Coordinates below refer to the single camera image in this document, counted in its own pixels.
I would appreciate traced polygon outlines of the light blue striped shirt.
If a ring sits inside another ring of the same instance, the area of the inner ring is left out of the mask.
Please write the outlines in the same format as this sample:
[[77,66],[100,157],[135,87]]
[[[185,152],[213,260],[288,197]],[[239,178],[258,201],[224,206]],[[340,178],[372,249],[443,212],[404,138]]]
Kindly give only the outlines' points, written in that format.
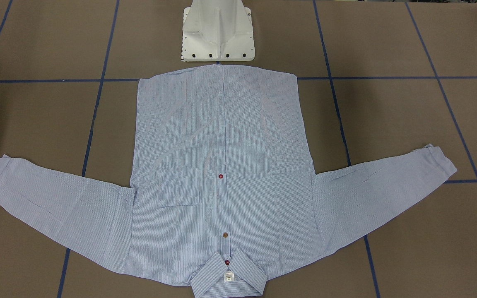
[[3,155],[0,205],[114,273],[261,296],[456,171],[428,144],[316,173],[294,74],[207,65],[139,80],[130,187]]

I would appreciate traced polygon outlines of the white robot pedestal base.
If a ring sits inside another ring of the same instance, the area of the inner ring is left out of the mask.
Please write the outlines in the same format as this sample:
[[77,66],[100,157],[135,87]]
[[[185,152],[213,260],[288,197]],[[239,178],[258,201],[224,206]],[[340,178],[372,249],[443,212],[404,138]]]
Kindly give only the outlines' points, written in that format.
[[255,59],[251,10],[241,0],[194,0],[183,10],[183,62]]

